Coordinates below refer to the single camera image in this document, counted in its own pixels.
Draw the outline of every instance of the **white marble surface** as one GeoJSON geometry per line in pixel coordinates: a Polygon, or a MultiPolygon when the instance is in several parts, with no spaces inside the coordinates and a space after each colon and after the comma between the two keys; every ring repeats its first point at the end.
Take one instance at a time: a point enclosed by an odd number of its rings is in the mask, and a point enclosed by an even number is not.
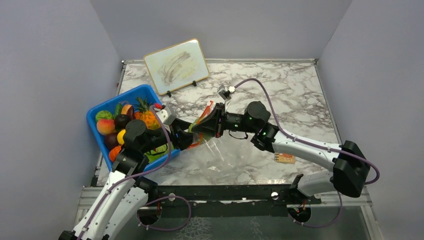
{"type": "MultiPolygon", "coordinates": [[[[216,93],[221,84],[234,86],[247,78],[257,78],[267,89],[282,126],[300,136],[318,141],[337,143],[329,110],[312,63],[209,63],[210,77],[172,92],[172,97],[159,96],[171,105],[180,119],[192,122],[209,100],[222,102],[216,93]]],[[[126,67],[121,93],[141,84],[152,85],[144,64],[126,67]]],[[[241,85],[229,106],[229,112],[242,113],[251,101],[269,104],[255,82],[241,85]]],[[[296,158],[295,164],[277,163],[274,154],[256,149],[250,139],[237,140],[228,132],[208,144],[182,151],[162,169],[147,175],[160,185],[208,184],[280,184],[291,183],[296,175],[324,169],[314,163],[296,158]]],[[[98,185],[106,180],[101,171],[98,185]]]]}

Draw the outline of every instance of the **peach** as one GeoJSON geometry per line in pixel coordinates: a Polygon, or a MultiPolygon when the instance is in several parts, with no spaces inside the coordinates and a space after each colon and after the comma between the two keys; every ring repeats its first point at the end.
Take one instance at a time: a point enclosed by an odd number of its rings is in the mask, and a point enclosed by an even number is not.
{"type": "Polygon", "coordinates": [[[115,123],[113,119],[100,119],[97,122],[97,131],[101,135],[108,135],[115,131],[115,123]]]}

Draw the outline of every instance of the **silver bolt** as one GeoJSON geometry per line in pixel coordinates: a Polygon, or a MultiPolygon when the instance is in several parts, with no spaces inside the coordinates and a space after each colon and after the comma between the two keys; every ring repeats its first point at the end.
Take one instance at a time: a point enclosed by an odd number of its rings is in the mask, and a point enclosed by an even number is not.
{"type": "Polygon", "coordinates": [[[271,193],[271,198],[272,198],[272,199],[277,200],[277,199],[278,199],[278,197],[279,197],[279,195],[278,195],[278,193],[277,193],[277,192],[273,191],[273,192],[271,193]]]}
{"type": "Polygon", "coordinates": [[[170,198],[168,198],[171,202],[175,200],[175,194],[170,193],[169,196],[171,196],[170,198]]]}

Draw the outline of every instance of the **pineapple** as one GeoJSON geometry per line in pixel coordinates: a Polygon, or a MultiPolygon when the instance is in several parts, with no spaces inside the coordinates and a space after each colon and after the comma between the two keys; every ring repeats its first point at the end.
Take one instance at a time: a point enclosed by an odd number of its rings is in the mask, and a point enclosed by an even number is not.
{"type": "Polygon", "coordinates": [[[139,111],[139,113],[135,115],[135,118],[142,120],[148,129],[156,130],[160,128],[161,125],[155,115],[153,115],[153,112],[150,111],[151,104],[147,102],[147,97],[144,100],[141,97],[136,97],[135,100],[138,102],[135,106],[139,111]]]}

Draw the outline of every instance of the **green pepper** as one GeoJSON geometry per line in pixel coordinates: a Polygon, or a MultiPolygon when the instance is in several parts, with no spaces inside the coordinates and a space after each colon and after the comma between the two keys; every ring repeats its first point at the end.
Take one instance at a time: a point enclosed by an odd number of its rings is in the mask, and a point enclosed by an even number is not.
{"type": "Polygon", "coordinates": [[[114,119],[115,119],[118,115],[120,115],[120,114],[121,114],[121,112],[122,112],[122,108],[123,108],[122,104],[118,103],[118,104],[116,105],[116,107],[115,107],[115,114],[113,115],[113,118],[114,118],[114,119]]]}

